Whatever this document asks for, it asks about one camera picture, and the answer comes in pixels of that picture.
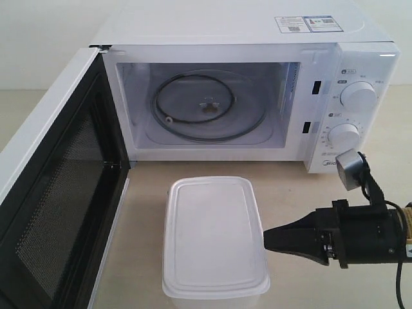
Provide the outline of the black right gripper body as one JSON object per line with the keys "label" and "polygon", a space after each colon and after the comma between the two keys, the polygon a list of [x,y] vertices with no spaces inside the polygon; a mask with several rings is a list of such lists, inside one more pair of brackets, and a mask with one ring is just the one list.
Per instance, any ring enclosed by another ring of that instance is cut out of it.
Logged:
{"label": "black right gripper body", "polygon": [[406,224],[396,209],[373,211],[369,206],[336,200],[315,210],[314,261],[341,268],[354,264],[386,264],[406,260]]}

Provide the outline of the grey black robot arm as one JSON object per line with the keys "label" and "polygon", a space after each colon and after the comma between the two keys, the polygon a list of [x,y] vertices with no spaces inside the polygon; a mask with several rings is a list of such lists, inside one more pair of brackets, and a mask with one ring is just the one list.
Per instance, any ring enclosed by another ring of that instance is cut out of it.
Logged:
{"label": "grey black robot arm", "polygon": [[343,269],[359,264],[411,262],[411,207],[351,206],[335,200],[305,217],[268,229],[264,247]]}

